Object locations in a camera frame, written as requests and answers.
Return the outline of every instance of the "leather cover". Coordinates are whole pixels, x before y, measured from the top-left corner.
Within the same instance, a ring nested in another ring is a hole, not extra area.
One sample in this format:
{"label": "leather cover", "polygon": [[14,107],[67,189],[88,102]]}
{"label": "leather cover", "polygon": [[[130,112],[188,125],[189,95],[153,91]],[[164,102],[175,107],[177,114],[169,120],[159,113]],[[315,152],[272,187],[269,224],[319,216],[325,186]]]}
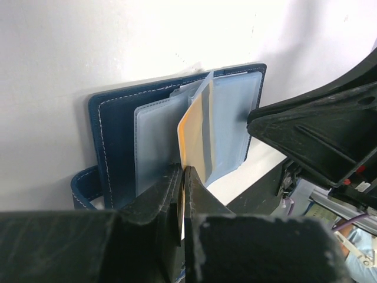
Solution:
{"label": "leather cover", "polygon": [[[266,65],[224,68],[216,70],[214,76],[245,72],[262,74],[258,107]],[[71,188],[75,208],[94,209],[90,201],[101,195],[104,197],[105,208],[116,209],[124,207],[135,198],[135,109],[167,98],[181,85],[202,80],[207,74],[134,85],[99,93],[90,99],[89,115],[98,166],[85,169],[73,178]]]}

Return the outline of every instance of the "white surface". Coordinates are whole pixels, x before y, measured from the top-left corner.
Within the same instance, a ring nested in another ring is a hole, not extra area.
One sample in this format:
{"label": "white surface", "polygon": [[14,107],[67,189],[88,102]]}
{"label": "white surface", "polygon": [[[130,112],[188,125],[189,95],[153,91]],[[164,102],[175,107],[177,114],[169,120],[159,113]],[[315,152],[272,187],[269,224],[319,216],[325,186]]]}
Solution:
{"label": "white surface", "polygon": [[[0,209],[72,208],[70,179],[96,163],[86,102],[163,75],[261,61],[261,106],[324,85],[377,38],[370,0],[0,1]],[[228,203],[282,156],[250,158],[210,190]]]}

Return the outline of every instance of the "white stitching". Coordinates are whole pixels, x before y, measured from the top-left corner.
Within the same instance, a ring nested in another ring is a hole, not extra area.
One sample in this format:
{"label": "white stitching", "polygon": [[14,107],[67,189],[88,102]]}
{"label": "white stitching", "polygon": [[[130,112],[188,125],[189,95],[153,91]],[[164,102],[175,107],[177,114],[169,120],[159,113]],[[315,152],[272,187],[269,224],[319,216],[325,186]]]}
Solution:
{"label": "white stitching", "polygon": [[77,181],[80,181],[83,177],[85,177],[86,175],[89,175],[90,173],[93,173],[94,171],[95,171],[95,169],[90,170],[89,172],[87,172],[84,175],[80,176],[80,178],[78,178]]}
{"label": "white stitching", "polygon": [[83,206],[83,207],[85,207],[86,209],[88,209],[87,208],[87,206],[86,205],[84,205],[77,197],[76,197],[76,195],[75,195],[75,193],[74,192],[72,192],[72,195],[73,195],[73,197]]}
{"label": "white stitching", "polygon": [[[87,173],[85,173],[84,175],[82,175],[82,176],[80,176],[80,178],[78,178],[77,179],[77,182],[78,181],[80,181],[83,177],[85,177],[86,175],[89,175],[89,174],[91,174],[91,173],[93,173],[93,172],[95,172],[95,169],[92,169],[92,170],[90,170],[89,172],[87,172]],[[72,195],[73,195],[73,197],[75,197],[75,199],[80,203],[80,204],[82,204],[82,206],[83,207],[85,207],[86,209],[88,209],[78,198],[77,198],[77,196],[75,195],[75,193],[72,191]],[[95,198],[95,197],[97,197],[97,196],[100,196],[100,195],[102,195],[102,193],[101,192],[99,192],[99,193],[95,193],[94,195],[92,195],[92,196],[90,196],[90,197],[88,197],[87,199],[90,201],[90,199],[91,198]]]}
{"label": "white stitching", "polygon": [[[251,69],[246,69],[246,70],[240,70],[240,71],[235,71],[235,72],[232,72],[232,73],[227,73],[225,75],[231,75],[231,74],[237,74],[237,73],[243,73],[243,72],[247,72],[247,71],[254,71],[254,70],[263,70],[262,68],[260,67],[257,67],[257,68],[251,68]],[[197,78],[195,80],[191,80],[191,81],[186,81],[184,84],[189,84],[189,83],[192,83],[194,81],[198,81],[198,80],[202,80],[202,78]],[[121,96],[121,97],[116,97],[116,98],[112,98],[112,99],[109,99],[109,100],[105,100],[103,102],[101,102],[99,105],[98,105],[98,108],[97,108],[97,111],[98,111],[98,119],[99,119],[99,122],[100,122],[100,132],[101,132],[101,141],[102,141],[102,148],[103,148],[103,151],[104,151],[104,157],[105,157],[105,165],[106,165],[106,174],[107,174],[107,183],[108,183],[108,188],[109,188],[109,191],[110,191],[110,201],[111,201],[111,207],[113,208],[114,205],[113,205],[113,192],[111,190],[111,184],[110,184],[110,175],[109,175],[109,172],[108,172],[108,164],[107,164],[107,157],[106,157],[106,149],[105,149],[105,143],[104,143],[104,135],[103,135],[103,132],[102,132],[102,120],[101,120],[101,111],[100,111],[100,108],[103,104],[105,103],[108,103],[110,101],[114,101],[114,100],[118,100],[118,99],[123,99],[123,98],[126,98],[126,97],[131,97],[131,96],[137,96],[139,94],[142,94],[142,93],[152,93],[154,91],[158,91],[158,90],[166,90],[168,88],[172,88],[172,87],[177,87],[177,86],[181,86],[183,85],[182,84],[171,84],[171,85],[168,85],[166,87],[161,87],[161,88],[157,88],[155,90],[145,90],[145,91],[141,91],[139,93],[134,93],[134,94],[130,94],[130,95],[127,95],[127,96]]]}
{"label": "white stitching", "polygon": [[114,204],[113,204],[113,192],[111,191],[110,175],[108,174],[107,156],[106,156],[106,150],[105,150],[104,137],[103,137],[103,133],[102,133],[102,121],[101,121],[100,107],[101,107],[101,104],[98,106],[98,119],[100,121],[100,131],[101,131],[102,148],[104,149],[105,165],[106,165],[106,173],[107,173],[107,183],[108,183],[108,188],[109,188],[109,191],[110,191],[111,208],[113,208],[114,207]]}

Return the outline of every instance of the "card holder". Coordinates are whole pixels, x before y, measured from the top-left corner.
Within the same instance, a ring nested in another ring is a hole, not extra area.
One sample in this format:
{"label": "card holder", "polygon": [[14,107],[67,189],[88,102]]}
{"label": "card holder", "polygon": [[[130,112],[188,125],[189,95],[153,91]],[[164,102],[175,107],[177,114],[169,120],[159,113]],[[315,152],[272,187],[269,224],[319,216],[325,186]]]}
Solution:
{"label": "card holder", "polygon": [[215,180],[236,170],[246,159],[250,143],[247,116],[255,109],[262,80],[261,73],[240,74],[214,79],[213,125],[216,169],[206,180]]}
{"label": "card holder", "polygon": [[[260,72],[263,80],[265,71],[264,64],[243,65],[216,70],[214,77]],[[88,106],[98,166],[73,178],[71,188],[76,208],[92,209],[90,200],[99,195],[104,197],[105,208],[122,208],[135,199],[135,109],[169,98],[174,90],[203,80],[208,74],[134,85],[91,98]]]}
{"label": "card holder", "polygon": [[176,128],[187,110],[183,94],[135,110],[135,181],[137,195],[151,187],[172,163],[180,163]]}
{"label": "card holder", "polygon": [[256,107],[261,73],[207,77],[178,126],[183,168],[196,168],[201,181],[237,169],[246,158],[247,116]]}

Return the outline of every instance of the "red component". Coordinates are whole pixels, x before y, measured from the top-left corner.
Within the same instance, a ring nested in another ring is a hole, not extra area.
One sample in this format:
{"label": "red component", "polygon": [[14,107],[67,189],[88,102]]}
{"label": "red component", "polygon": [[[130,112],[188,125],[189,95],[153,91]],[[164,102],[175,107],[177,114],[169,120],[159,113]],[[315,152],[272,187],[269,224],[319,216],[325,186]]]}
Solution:
{"label": "red component", "polygon": [[364,172],[365,169],[366,169],[366,167],[365,167],[364,165],[362,165],[362,166],[359,167],[358,170],[356,170],[356,173],[359,173],[359,174],[360,174],[360,173]]}

